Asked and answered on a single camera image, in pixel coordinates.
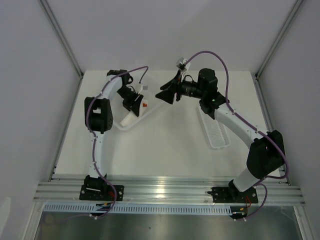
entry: white table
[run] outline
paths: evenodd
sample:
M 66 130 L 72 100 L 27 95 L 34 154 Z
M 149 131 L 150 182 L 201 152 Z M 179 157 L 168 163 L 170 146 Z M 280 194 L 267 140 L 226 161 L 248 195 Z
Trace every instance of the white table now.
M 87 174 L 92 148 L 85 126 L 84 100 L 97 95 L 108 71 L 86 71 L 75 103 L 56 174 Z M 161 85 L 176 71 L 149 71 Z M 190 71 L 196 81 L 198 71 Z M 226 74 L 217 71 L 218 90 L 225 95 Z M 243 116 L 266 127 L 253 79 L 248 71 L 229 73 L 229 100 Z M 107 174 L 128 176 L 234 177 L 245 167 L 246 145 L 227 129 L 231 145 L 210 147 L 198 111 L 199 100 L 182 96 L 173 105 L 165 103 L 130 131 L 115 126 L 109 131 L 105 151 Z

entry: white wall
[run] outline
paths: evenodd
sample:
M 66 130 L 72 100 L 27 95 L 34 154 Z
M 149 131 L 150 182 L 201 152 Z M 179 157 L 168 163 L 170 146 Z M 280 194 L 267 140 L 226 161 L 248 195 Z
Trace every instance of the white wall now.
M 80 66 L 175 70 L 217 52 L 230 70 L 258 70 L 295 0 L 49 0 Z M 212 56 L 193 69 L 223 70 Z
M 301 186 L 320 236 L 320 1 L 308 0 L 262 75 L 276 128 L 283 134 L 290 179 Z
M 78 82 L 37 1 L 1 1 L 0 202 L 11 197 L 1 239 L 19 239 Z

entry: plastic container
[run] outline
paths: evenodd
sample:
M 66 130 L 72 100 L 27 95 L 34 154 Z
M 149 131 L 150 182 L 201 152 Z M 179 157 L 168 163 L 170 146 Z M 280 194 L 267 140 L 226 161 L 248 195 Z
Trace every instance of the plastic container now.
M 139 85 L 139 80 L 142 76 L 143 72 L 132 72 L 130 75 L 133 77 L 132 87 L 135 89 Z M 111 109 L 113 115 L 113 125 L 116 126 L 121 131 L 128 131 L 132 129 L 136 124 L 140 121 L 147 118 L 150 114 L 152 114 L 157 108 L 163 105 L 163 101 L 156 98 L 155 95 L 160 92 L 161 84 L 159 84 L 156 80 L 154 80 L 148 73 L 146 73 L 141 81 L 142 84 L 147 85 L 147 90 L 142 90 L 141 94 L 144 96 L 143 99 L 148 100 L 148 107 L 142 116 L 138 117 L 136 121 L 132 122 L 130 125 L 126 127 L 122 127 L 120 122 L 128 115 L 129 111 L 124 108 L 122 105 L 123 99 L 116 94 L 111 101 Z
M 230 146 L 231 141 L 225 125 L 205 114 L 200 105 L 198 109 L 211 147 L 213 149 L 221 149 Z

